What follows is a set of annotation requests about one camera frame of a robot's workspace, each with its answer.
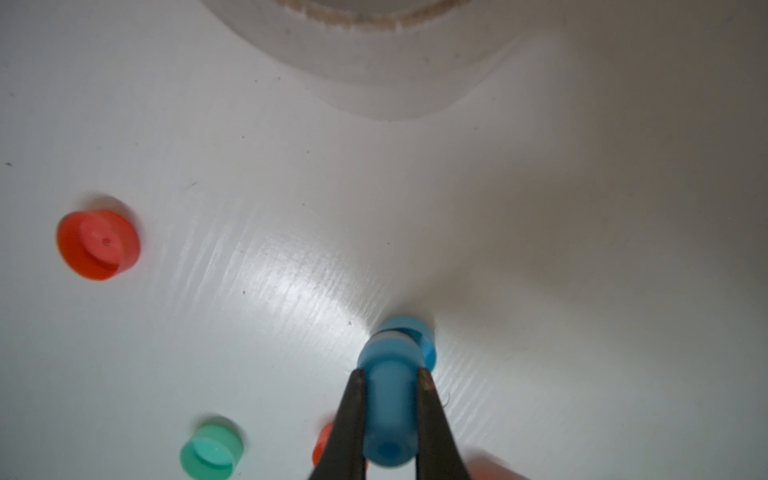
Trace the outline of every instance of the orange plastic cap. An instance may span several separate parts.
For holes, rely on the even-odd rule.
[[[323,450],[326,449],[326,444],[328,443],[328,437],[331,436],[332,428],[333,428],[333,422],[324,426],[323,429],[320,430],[320,435],[317,436],[317,443],[315,444],[315,449],[312,450],[312,465],[317,466],[317,462],[319,462],[320,457],[323,456]],[[368,469],[368,465],[370,464],[371,462],[366,462],[366,470]]]
[[[58,225],[56,244],[67,265],[89,280],[110,279],[139,259],[136,230],[110,210],[67,215]]]

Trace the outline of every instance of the white surface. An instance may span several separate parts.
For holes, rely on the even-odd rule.
[[[766,7],[624,3],[556,8],[386,123],[196,2],[3,2],[0,477],[181,479],[215,412],[241,478],[305,478],[369,329],[413,309],[466,448],[534,480],[765,478]],[[106,283],[53,240],[94,192],[142,222]]]
[[[381,0],[355,2],[362,19],[303,0],[203,0],[238,35],[298,70],[307,90],[376,120],[418,118],[454,104],[501,62],[537,13],[531,0],[442,0],[368,17],[366,8]]]

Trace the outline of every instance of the blurred orange object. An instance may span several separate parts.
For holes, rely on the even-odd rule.
[[[332,428],[333,428],[333,422],[324,426],[323,429],[320,430],[320,435],[317,436],[317,443],[315,444],[315,449],[312,450],[312,465],[317,466],[317,462],[320,461],[320,457],[323,455],[323,450],[326,449],[326,443],[328,443],[328,437],[330,437],[331,435]],[[366,468],[368,468],[368,465],[370,465],[370,463],[371,462],[366,462]]]

